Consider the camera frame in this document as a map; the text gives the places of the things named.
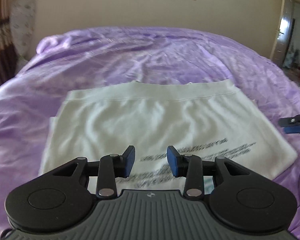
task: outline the white cloth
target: white cloth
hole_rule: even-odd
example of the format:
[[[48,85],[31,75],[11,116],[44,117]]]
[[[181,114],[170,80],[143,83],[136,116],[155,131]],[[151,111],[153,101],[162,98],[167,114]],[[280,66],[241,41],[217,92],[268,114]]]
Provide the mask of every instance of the white cloth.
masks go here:
[[[53,120],[40,174],[76,157],[97,161],[136,148],[121,189],[180,189],[166,158],[173,145],[204,160],[225,156],[274,179],[296,159],[295,150],[230,80],[187,85],[138,82],[71,91]],[[94,193],[96,179],[88,189]]]

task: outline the purple duvet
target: purple duvet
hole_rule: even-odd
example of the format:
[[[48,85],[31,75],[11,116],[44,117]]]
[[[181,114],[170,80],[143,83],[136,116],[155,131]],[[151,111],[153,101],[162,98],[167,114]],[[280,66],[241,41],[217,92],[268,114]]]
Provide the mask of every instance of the purple duvet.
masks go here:
[[[279,129],[300,112],[300,89],[270,60],[211,33],[172,28],[91,28],[43,39],[37,55],[0,87],[0,233],[4,200],[38,174],[49,117],[69,90],[137,80],[187,84],[231,79]],[[298,199],[300,134],[284,135],[298,159],[275,181]],[[300,207],[289,229],[300,238]]]

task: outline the logo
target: logo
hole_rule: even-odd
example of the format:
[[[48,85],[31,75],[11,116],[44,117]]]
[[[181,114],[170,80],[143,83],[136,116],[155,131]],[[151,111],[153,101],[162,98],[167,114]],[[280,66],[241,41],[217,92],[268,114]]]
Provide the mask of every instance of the logo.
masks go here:
[[[148,196],[149,198],[152,198],[152,197],[155,196],[155,194],[151,192],[151,193],[148,193],[147,196]]]

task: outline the round black disc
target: round black disc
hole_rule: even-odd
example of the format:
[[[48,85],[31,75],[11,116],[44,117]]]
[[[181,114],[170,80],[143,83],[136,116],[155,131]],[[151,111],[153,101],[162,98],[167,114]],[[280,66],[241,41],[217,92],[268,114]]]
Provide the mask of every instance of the round black disc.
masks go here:
[[[297,203],[290,191],[268,179],[234,176],[213,190],[209,205],[231,228],[266,234],[287,229]]]
[[[92,208],[89,191],[71,177],[39,177],[7,197],[11,225],[26,232],[57,232],[83,220]]]

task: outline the door frame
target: door frame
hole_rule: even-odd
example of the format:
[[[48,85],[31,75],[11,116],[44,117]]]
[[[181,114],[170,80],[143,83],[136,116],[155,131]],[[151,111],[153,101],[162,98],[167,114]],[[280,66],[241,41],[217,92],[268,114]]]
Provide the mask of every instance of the door frame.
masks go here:
[[[275,31],[274,44],[272,46],[272,50],[271,50],[271,54],[270,54],[270,60],[271,61],[273,60],[274,51],[275,51],[275,48],[276,48],[277,43],[278,43],[278,37],[280,35],[280,25],[281,25],[281,20],[283,18],[283,14],[284,14],[284,3],[285,3],[285,0],[282,0],[281,12],[280,12],[280,18],[279,18],[279,24],[278,24],[278,27],[277,27],[277,29]]]

